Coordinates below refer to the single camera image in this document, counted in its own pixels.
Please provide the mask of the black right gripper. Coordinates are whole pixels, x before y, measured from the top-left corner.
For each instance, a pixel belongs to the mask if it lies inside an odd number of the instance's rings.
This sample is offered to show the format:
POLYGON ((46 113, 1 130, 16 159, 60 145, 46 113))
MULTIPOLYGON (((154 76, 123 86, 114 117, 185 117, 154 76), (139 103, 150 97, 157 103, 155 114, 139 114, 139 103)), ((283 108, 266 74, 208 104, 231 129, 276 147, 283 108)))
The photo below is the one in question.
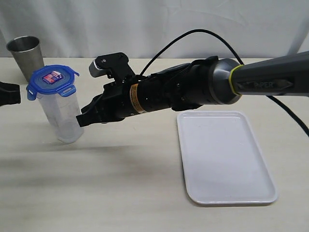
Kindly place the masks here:
POLYGON ((103 93, 95 96, 88 105, 81 109, 82 113, 76 116, 79 126, 118 122, 126 117, 137 115, 138 112, 133 108, 130 100, 131 85, 111 86, 105 84, 103 93))

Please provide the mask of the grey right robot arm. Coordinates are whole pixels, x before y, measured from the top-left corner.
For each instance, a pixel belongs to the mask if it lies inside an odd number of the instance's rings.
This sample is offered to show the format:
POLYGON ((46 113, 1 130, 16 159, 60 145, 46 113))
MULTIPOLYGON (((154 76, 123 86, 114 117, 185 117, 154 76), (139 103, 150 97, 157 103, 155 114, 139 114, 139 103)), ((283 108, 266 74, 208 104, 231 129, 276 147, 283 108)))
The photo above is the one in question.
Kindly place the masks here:
POLYGON ((242 95, 307 96, 308 52, 241 65, 212 56, 167 68, 148 76, 135 74, 120 52, 99 56, 89 66, 92 77, 111 82, 82 108, 81 127, 122 121, 126 117, 170 108, 194 110, 203 105, 229 105, 242 95))

